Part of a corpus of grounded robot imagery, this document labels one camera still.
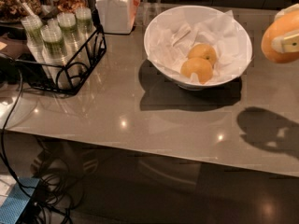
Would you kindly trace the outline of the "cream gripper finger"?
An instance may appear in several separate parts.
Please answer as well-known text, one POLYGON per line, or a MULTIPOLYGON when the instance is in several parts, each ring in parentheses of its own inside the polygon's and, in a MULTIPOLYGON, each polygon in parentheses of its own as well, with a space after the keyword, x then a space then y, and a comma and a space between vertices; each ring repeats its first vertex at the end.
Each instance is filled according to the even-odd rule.
POLYGON ((275 37, 271 47, 278 53, 294 53, 299 51, 299 30, 275 37))
POLYGON ((286 7, 281 9, 275 16, 274 21, 278 20, 279 18, 283 17, 284 15, 291 13, 293 11, 299 10, 299 3, 294 4, 292 6, 286 7))

